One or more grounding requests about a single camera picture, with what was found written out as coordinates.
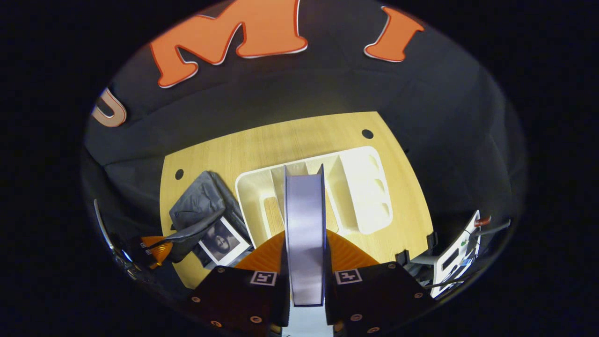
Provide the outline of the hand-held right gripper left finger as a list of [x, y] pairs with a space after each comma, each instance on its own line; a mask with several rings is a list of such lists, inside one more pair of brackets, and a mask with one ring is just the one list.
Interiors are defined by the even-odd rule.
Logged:
[[280, 335], [288, 325], [285, 233], [234, 267], [219, 266], [189, 294], [189, 314], [221, 335]]

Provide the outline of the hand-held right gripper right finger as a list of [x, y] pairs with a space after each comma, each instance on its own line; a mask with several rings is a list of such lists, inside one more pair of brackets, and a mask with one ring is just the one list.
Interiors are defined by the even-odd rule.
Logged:
[[379, 263], [327, 231], [324, 305], [334, 335], [384, 335], [432, 310], [428, 291], [397, 262]]

